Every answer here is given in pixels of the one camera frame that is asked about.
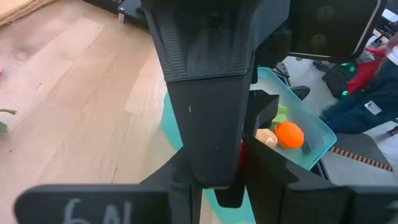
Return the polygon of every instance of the person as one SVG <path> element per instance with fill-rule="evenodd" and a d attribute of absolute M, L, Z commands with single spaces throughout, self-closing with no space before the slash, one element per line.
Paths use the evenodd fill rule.
<path fill-rule="evenodd" d="M 384 55 L 398 58 L 398 33 L 383 45 Z M 368 87 L 327 108 L 322 120 L 335 133 L 359 134 L 398 118 L 398 66 L 386 58 Z"/>

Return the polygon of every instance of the teal plastic bin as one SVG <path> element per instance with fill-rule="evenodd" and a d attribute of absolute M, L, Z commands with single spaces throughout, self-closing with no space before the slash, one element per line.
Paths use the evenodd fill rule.
<path fill-rule="evenodd" d="M 335 134 L 271 70 L 259 68 L 258 75 L 258 83 L 252 85 L 251 89 L 264 90 L 272 95 L 280 95 L 279 104 L 289 110 L 286 114 L 287 120 L 297 124 L 303 130 L 305 136 L 304 145 L 301 149 L 285 150 L 277 147 L 275 150 L 304 169 L 310 170 L 322 155 L 334 145 L 336 142 Z M 182 147 L 182 141 L 169 94 L 166 94 L 164 99 L 162 129 L 173 147 L 179 150 Z M 255 223 L 247 192 L 245 192 L 241 208 L 220 207 L 214 190 L 205 190 L 204 194 L 217 217 L 223 223 Z"/>

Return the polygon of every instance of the plastic toy food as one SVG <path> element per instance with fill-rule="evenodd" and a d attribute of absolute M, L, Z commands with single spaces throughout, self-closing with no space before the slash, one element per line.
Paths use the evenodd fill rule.
<path fill-rule="evenodd" d="M 297 149 L 304 144 L 303 131 L 290 121 L 277 124 L 274 133 L 278 138 L 278 144 L 285 149 Z"/>
<path fill-rule="evenodd" d="M 276 145 L 278 145 L 278 138 L 270 129 L 258 129 L 256 139 L 271 149 L 275 149 Z"/>

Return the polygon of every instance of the green toy vegetable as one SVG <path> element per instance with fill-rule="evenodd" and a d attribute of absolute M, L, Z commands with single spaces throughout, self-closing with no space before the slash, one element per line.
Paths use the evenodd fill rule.
<path fill-rule="evenodd" d="M 0 109 L 0 112 L 10 113 L 15 115 L 17 113 L 16 110 L 9 110 L 9 109 Z M 7 133 L 7 125 L 0 121 L 0 133 Z"/>

